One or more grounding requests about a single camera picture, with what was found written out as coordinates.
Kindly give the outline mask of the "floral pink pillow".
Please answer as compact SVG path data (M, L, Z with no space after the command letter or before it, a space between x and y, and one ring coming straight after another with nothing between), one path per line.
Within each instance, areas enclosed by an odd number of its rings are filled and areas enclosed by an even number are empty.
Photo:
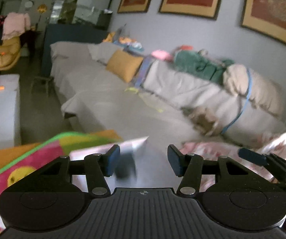
M258 167L238 157L240 146L226 142L186 142L180 152L182 154L201 155L205 160L217 160L219 156L225 155L241 163L267 180L271 180L271 174L263 167ZM253 145L248 149L259 154L274 153L286 160L286 132L283 134L265 132L253 140Z

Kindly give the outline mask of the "pink cardboard box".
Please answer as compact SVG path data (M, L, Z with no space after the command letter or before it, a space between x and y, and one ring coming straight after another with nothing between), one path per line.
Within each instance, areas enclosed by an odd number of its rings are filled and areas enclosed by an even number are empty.
M98 157L99 167L105 177L117 179L137 177L137 166L144 155L148 138L136 138L114 144L78 149L69 154L71 161L84 160L89 155Z

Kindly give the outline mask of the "brown plush on sofa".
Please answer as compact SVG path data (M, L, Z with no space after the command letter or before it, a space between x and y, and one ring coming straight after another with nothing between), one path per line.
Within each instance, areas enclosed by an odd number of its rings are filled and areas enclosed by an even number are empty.
M198 106L188 115L188 118L204 136L218 136L223 131L219 118L208 107Z

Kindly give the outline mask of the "grey sofa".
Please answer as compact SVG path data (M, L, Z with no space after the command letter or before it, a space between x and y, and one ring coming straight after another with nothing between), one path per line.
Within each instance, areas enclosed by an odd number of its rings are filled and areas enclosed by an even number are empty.
M76 117L86 132L113 129L125 139L149 136L158 146L202 139L188 118L195 107L208 107L223 127L240 112L245 98L235 97L210 81L175 71L154 61L139 88L106 70L114 52L111 43L86 44L77 56L57 56L51 76L65 118ZM253 145L265 132L283 133L285 124L248 104L226 136L237 144Z

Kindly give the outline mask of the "colourful cartoon play mat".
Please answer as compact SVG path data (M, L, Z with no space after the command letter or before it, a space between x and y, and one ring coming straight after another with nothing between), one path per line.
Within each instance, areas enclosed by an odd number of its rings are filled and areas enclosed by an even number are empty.
M96 147L121 138L113 130L96 133L64 132L42 144L0 149L0 194L20 179L60 156L77 149Z

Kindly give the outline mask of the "white coffee table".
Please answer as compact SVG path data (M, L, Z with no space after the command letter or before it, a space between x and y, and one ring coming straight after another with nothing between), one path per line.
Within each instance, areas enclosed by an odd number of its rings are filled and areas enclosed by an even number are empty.
M0 149L21 144L20 129L20 76L0 75Z

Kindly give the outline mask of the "green clothing bundle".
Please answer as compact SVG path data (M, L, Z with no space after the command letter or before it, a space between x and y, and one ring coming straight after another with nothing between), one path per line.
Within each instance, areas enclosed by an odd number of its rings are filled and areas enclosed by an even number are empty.
M234 61L232 59L213 61L195 51L179 50L175 53L173 63L176 71L222 85L223 74L229 66L234 64Z

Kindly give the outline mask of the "yellow cushion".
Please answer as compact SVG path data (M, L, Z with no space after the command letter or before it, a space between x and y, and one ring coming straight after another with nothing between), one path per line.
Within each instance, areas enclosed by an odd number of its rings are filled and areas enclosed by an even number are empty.
M133 56L117 50L107 63L106 70L113 73L125 83L130 83L141 66L144 57Z

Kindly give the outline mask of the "pink clothes pile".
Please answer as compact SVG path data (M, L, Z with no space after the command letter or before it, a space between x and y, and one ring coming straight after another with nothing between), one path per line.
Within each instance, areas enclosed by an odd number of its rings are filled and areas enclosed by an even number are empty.
M2 40L19 37L30 30L30 27L31 22L29 14L10 12L4 20Z

